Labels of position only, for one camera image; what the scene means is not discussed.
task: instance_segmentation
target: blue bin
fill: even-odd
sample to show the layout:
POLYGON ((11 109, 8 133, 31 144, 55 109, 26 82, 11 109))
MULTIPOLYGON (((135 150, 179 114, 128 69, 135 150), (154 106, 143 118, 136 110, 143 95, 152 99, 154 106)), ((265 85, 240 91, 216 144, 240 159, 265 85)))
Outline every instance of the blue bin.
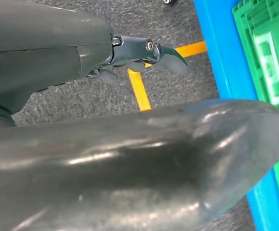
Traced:
MULTIPOLYGON (((257 100, 232 8, 240 0, 195 0, 222 99, 257 100)), ((279 231, 279 191, 272 169, 247 194, 258 231, 279 231)))

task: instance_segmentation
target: robotic hand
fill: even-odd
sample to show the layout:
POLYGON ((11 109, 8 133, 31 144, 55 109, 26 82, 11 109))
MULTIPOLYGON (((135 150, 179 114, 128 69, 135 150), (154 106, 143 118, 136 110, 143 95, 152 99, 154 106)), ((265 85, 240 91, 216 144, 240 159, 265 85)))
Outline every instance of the robotic hand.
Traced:
POLYGON ((100 77, 106 83, 115 83, 116 76, 103 67, 125 65, 135 71, 143 71, 146 64, 155 65, 159 70, 169 70, 173 74, 185 74, 186 62, 171 47, 162 46, 149 38, 130 35, 117 35, 112 39, 112 53, 100 68, 91 70, 87 77, 100 77))
POLYGON ((11 123, 34 92, 84 77, 114 83, 117 77, 106 67, 141 71, 146 64, 174 74, 187 68, 173 48, 115 35, 100 17, 0 0, 0 116, 11 123))

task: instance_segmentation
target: small black object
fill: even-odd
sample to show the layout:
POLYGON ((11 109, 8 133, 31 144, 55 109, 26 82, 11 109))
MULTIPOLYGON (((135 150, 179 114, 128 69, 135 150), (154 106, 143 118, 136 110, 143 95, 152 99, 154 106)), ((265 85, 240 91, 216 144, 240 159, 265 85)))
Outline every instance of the small black object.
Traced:
POLYGON ((174 3, 176 3, 177 0, 163 0, 164 3, 167 4, 167 5, 173 5, 174 3))

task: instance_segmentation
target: robotic finger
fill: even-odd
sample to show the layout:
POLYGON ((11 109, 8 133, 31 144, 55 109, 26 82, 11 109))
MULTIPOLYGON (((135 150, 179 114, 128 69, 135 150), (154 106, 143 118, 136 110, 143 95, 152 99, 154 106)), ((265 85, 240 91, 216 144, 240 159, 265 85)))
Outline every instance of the robotic finger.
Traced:
POLYGON ((100 71, 106 66, 126 66, 135 72, 143 70, 146 64, 156 65, 160 70, 169 70, 173 74, 183 75, 187 72, 187 63, 181 55, 171 47, 162 46, 149 38, 130 35, 117 35, 112 38, 112 54, 110 61, 104 62, 96 70, 88 75, 89 78, 96 76, 104 79, 102 74, 117 79, 113 73, 100 71))

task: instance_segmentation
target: metal screw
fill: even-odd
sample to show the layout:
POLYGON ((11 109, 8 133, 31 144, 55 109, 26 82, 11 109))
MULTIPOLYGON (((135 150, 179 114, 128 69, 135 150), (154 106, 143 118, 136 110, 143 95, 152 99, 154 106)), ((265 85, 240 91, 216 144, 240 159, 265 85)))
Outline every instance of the metal screw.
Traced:
POLYGON ((146 42, 146 50, 153 51, 154 48, 155 48, 155 45, 153 44, 153 42, 152 41, 146 42))
POLYGON ((112 40, 112 44, 113 46, 119 46, 120 44, 121 44, 121 41, 120 40, 120 38, 118 37, 114 37, 112 38, 112 40))

